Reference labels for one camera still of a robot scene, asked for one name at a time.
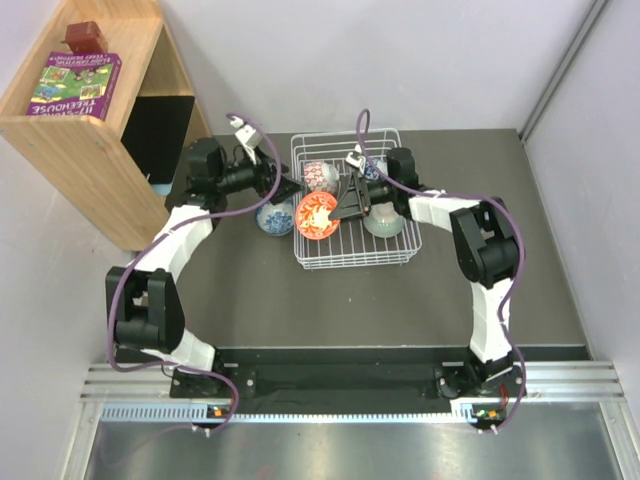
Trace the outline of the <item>dark blue bottom bowl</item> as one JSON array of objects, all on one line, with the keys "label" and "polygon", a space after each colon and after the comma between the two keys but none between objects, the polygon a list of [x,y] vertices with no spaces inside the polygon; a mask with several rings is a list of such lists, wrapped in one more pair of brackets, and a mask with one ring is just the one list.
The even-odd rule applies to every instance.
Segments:
[{"label": "dark blue bottom bowl", "polygon": [[271,236],[284,236],[294,228],[295,208],[291,198],[277,204],[266,203],[256,210],[257,226]]}]

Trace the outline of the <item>red patterned white bowl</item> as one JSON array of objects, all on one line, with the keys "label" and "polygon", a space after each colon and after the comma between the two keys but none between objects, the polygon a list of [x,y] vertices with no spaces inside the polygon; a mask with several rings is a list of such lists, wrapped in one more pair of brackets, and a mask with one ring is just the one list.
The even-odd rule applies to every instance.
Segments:
[{"label": "red patterned white bowl", "polygon": [[311,192],[335,194],[338,191],[340,176],[333,165],[323,161],[312,161],[304,165],[303,179]]}]

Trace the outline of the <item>pale green bowl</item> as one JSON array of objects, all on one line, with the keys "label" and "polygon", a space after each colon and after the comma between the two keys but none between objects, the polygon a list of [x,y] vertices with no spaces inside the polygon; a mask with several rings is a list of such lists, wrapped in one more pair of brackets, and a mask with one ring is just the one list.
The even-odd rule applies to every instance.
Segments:
[{"label": "pale green bowl", "polygon": [[392,202],[387,202],[373,205],[363,224],[372,235],[391,238],[402,231],[405,218],[396,212]]}]

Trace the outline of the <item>orange red patterned bowl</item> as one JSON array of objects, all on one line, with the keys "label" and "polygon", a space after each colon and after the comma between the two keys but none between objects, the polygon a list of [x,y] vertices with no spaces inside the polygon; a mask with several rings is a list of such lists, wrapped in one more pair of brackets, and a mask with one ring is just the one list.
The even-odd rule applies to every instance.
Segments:
[{"label": "orange red patterned bowl", "polygon": [[381,179],[380,173],[384,175],[388,174],[387,163],[385,159],[376,158],[373,160],[374,165],[369,162],[366,163],[364,169],[364,178],[367,181],[378,181]]}]

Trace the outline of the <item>red floral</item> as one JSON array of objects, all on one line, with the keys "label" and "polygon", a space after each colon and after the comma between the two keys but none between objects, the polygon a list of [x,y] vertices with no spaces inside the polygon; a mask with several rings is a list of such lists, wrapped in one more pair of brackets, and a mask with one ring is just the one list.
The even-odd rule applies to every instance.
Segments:
[{"label": "red floral", "polygon": [[333,235],[340,225],[339,220],[330,220],[329,215],[337,207],[336,198],[327,192],[312,192],[298,204],[295,224],[298,232],[309,240],[324,240]]}]

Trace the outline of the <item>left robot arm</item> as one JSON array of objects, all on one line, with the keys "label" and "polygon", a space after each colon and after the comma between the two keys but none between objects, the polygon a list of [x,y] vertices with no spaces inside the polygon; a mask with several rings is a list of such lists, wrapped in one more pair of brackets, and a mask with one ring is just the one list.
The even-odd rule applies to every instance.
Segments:
[{"label": "left robot arm", "polygon": [[243,151],[233,162],[213,137],[191,143],[183,152],[189,164],[186,189],[167,223],[152,243],[127,266],[107,273],[107,355],[124,348],[152,358],[152,365],[174,367],[205,396],[216,396],[232,385],[216,348],[186,327],[177,280],[198,246],[220,221],[280,203],[301,191],[288,177],[276,151],[265,153],[268,137],[255,133],[238,142]]}]

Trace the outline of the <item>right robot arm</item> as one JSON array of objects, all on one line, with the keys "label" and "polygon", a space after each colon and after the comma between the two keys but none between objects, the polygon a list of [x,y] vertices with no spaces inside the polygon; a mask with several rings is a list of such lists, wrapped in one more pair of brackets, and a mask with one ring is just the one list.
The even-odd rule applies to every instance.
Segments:
[{"label": "right robot arm", "polygon": [[365,176],[366,169],[377,166],[361,147],[345,162],[351,179],[330,219],[366,218],[375,207],[388,206],[407,220],[451,234],[457,265],[472,290],[473,325],[467,359],[456,370],[437,372],[436,387],[447,399],[492,394],[513,369],[510,299],[524,262],[519,230],[502,200],[426,188],[405,147],[387,151],[375,180]]}]

